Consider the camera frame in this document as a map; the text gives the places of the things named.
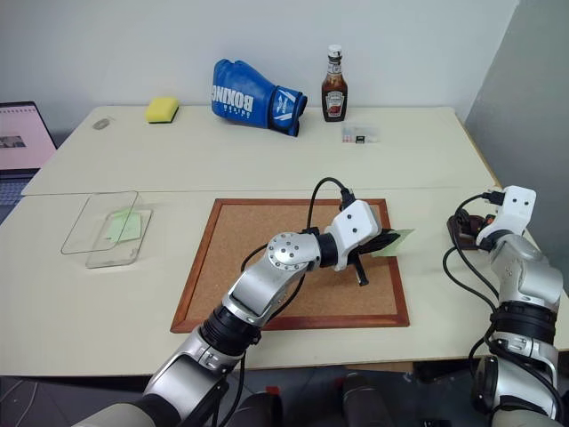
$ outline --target green sticky note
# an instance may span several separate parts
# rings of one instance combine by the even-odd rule
[[[399,237],[395,242],[392,242],[390,245],[385,246],[383,249],[379,251],[372,252],[372,256],[397,256],[397,248],[401,243],[413,233],[414,229],[405,229],[405,230],[392,230],[389,233],[397,233]]]
[[[139,213],[131,212],[129,215],[128,210],[115,213],[113,214],[111,223],[108,226],[106,239],[110,240],[112,243],[116,243],[119,241],[124,242],[140,238],[140,223],[141,220]]]

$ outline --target boxing glove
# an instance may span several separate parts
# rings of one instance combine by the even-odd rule
[[[306,102],[241,60],[220,60],[213,69],[212,110],[220,117],[297,136]]]

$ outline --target clear plastic container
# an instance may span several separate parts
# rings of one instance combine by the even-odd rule
[[[88,269],[133,263],[152,210],[137,191],[91,194],[77,216],[62,254],[88,254]]]
[[[345,122],[341,128],[341,141],[355,144],[379,142],[380,132],[376,126]]]

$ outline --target corkboard with wooden frame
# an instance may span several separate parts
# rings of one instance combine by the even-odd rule
[[[385,200],[366,201],[382,227],[390,228]],[[337,199],[317,200],[312,225],[324,231],[338,213],[338,204]],[[239,277],[243,259],[276,234],[305,228],[308,208],[307,199],[216,199],[171,331],[188,333],[201,324]],[[351,266],[340,272],[312,271],[296,299],[264,329],[409,326],[397,258],[366,254],[361,259],[369,285],[358,285]]]

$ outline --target yellow sponge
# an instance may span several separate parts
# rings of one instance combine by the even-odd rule
[[[171,123],[176,111],[178,111],[176,98],[155,98],[146,109],[146,120],[149,123]]]

